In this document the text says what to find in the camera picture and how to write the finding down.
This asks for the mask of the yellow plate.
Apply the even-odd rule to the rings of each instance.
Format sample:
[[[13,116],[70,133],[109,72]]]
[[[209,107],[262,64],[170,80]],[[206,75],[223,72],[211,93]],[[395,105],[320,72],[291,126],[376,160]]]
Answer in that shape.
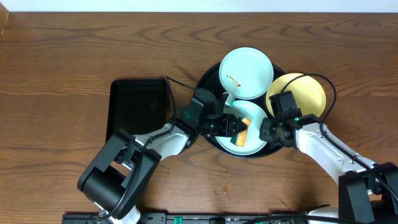
[[[266,106],[274,115],[271,108],[270,97],[280,93],[283,87],[291,79],[302,75],[301,73],[288,73],[282,75],[272,82],[266,93]],[[318,117],[322,115],[326,106],[325,91],[316,79],[306,76],[293,81],[287,86],[285,91],[291,91],[294,95],[297,106],[301,109],[303,115],[314,114]]]

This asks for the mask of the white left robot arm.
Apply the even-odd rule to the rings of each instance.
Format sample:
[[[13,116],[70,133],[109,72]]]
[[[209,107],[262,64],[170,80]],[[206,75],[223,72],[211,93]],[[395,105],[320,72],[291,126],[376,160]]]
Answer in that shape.
[[[160,161],[191,147],[198,135],[234,137],[247,129],[223,104],[193,102],[156,131],[114,133],[80,176],[77,187],[101,211],[96,220],[137,223],[136,205]]]

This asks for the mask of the rectangular black tray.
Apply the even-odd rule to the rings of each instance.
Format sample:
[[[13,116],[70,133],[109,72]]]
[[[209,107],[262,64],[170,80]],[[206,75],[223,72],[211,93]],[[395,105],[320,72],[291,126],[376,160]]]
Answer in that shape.
[[[111,83],[106,140],[116,131],[147,134],[167,119],[169,99],[165,80],[119,79]]]

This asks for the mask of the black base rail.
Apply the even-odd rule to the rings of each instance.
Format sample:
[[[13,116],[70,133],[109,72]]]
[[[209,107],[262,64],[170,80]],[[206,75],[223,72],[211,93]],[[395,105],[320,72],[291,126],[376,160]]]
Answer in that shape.
[[[62,224],[95,224],[106,223],[96,221],[97,213],[64,214]],[[166,215],[164,213],[144,213],[138,223],[141,224],[239,224],[261,218],[254,215]]]

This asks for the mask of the light green plate with stain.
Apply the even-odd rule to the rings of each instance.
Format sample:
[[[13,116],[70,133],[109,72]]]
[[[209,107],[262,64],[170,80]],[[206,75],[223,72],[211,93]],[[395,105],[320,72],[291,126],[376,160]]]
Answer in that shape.
[[[229,52],[221,61],[219,79],[223,88],[243,100],[262,96],[274,79],[269,58],[260,50],[241,47]]]

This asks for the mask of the green and yellow sponge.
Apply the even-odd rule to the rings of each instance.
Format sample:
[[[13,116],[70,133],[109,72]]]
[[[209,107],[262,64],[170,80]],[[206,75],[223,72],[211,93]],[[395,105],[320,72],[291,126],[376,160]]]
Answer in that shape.
[[[240,120],[247,126],[249,127],[249,125],[251,124],[251,120],[249,118],[243,118],[241,117]],[[238,133],[237,135],[233,136],[230,140],[230,143],[234,144],[235,146],[238,147],[244,147],[245,143],[246,143],[246,139],[247,139],[247,135],[248,135],[248,130],[245,129],[244,131],[241,131],[240,133]]]

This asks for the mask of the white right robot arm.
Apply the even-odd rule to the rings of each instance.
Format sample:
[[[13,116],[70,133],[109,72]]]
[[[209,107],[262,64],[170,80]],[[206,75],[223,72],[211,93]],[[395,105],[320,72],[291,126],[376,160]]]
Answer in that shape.
[[[355,152],[313,114],[264,118],[260,139],[294,147],[311,157],[337,184],[338,207],[330,212],[358,223],[397,223],[397,166]]]

